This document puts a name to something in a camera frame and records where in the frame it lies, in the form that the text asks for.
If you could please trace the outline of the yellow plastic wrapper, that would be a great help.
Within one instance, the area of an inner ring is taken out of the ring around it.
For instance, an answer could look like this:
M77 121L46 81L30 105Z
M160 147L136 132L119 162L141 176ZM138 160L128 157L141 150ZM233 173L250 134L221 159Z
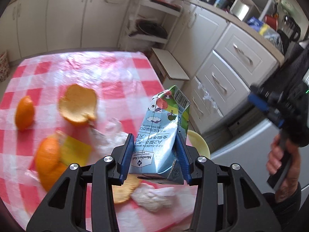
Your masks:
M85 166L92 152L90 145L83 143L70 136L59 138L60 145L60 161L69 166L72 163L77 163L80 166Z

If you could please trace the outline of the blue milk carton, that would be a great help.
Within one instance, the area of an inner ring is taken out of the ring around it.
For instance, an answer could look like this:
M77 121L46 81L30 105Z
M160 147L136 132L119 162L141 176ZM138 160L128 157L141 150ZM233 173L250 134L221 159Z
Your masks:
M174 147L186 140L190 101L173 85L152 97L135 141L129 173L159 184L184 183Z

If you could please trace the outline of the white tissue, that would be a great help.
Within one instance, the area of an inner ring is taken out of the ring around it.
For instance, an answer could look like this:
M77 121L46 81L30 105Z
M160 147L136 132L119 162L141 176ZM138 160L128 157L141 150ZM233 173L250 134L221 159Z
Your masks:
M128 133L123 132L120 122L113 120L108 123L107 130L100 132L92 124L89 137L95 153L103 158L110 156L115 147L125 144ZM175 188L155 188L147 183L141 184L131 194L130 199L147 211L155 213L162 208L171 208L175 202Z

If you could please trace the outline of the small orange peel piece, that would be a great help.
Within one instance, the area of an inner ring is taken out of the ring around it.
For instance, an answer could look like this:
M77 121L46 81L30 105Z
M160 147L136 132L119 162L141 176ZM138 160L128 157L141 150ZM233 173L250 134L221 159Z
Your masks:
M30 96L23 97L16 108L15 125L19 131L24 131L30 127L35 118L34 102Z

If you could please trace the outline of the large orange peel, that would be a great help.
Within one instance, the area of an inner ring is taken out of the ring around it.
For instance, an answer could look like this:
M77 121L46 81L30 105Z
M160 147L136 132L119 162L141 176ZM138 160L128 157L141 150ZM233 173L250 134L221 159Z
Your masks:
M59 99L60 115L75 127L85 126L97 119L97 94L93 89L72 84Z

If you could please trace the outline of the orange peel near wrapper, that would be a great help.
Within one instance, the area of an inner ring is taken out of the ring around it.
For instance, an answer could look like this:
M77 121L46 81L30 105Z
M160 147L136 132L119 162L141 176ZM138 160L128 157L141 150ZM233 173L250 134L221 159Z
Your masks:
M44 138L37 149L35 167L38 179L46 192L51 190L67 169L67 166L61 161L61 146L65 138L64 132L58 130Z

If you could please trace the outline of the white refrigerator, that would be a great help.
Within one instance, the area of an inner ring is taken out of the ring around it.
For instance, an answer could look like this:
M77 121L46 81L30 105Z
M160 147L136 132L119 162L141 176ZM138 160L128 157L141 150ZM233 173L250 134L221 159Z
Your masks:
M268 120L263 120L250 131L225 147L211 154L211 160L218 165L241 165L262 192L272 192L267 184L269 173L266 169L268 153L279 130Z

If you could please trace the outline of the round cracker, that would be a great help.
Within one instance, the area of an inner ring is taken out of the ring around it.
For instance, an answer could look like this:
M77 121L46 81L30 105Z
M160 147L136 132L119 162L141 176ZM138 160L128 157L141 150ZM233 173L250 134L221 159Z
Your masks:
M113 185L113 200L115 204L121 204L130 199L131 194L141 184L141 179L132 174L127 175L127 179L121 186Z

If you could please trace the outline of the white drawer cabinet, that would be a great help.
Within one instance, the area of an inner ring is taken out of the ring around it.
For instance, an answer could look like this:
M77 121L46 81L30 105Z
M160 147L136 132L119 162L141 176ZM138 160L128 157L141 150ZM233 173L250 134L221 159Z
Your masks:
M283 54L246 23L203 2L179 1L183 13L166 49L189 76L184 93L190 121L201 134L227 123L245 105Z

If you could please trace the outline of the red mug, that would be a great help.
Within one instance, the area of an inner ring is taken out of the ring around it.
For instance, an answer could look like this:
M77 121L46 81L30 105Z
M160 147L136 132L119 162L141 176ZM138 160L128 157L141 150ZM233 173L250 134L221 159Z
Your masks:
M278 19L271 16L271 15L265 15L264 22L269 25L272 29L275 31L278 30Z

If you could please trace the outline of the blue tissue pack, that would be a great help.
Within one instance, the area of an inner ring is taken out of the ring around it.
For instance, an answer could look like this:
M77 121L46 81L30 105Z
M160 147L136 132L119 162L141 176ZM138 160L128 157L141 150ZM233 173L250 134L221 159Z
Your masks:
M259 19L255 17L251 17L248 19L247 24L254 29L256 32L259 32L264 25L264 22L260 21Z

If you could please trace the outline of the white electric kettle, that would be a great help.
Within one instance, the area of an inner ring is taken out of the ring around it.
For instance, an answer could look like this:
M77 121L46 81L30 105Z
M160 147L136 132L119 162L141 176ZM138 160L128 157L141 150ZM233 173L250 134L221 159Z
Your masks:
M252 17L259 18L260 16L260 11L252 0L235 0L229 11L243 22L247 22Z

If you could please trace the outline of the red white checkered tablecloth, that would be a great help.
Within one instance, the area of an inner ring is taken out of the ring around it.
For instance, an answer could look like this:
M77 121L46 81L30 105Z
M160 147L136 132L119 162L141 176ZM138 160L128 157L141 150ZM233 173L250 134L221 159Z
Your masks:
M41 141L60 130L88 143L88 128L74 127L58 102L72 84L97 94L96 128L119 121L136 135L151 98L163 90L140 52L67 52L24 60L1 84L1 199L25 228L46 192L27 174Z

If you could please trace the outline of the black frying pan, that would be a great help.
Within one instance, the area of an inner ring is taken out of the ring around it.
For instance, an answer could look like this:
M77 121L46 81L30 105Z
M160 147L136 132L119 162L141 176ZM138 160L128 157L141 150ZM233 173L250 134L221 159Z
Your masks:
M129 37L135 35L147 35L147 36L155 36L163 39L167 39L168 33L167 31L160 26L159 24L148 21L148 20L139 20L136 23L136 31L129 34Z

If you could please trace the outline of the patterned waste basket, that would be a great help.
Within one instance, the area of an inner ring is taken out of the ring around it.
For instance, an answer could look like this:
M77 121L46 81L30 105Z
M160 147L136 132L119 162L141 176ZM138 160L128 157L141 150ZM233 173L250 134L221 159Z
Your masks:
M7 57L7 51L1 53L0 56L0 82L4 82L9 76L10 68Z

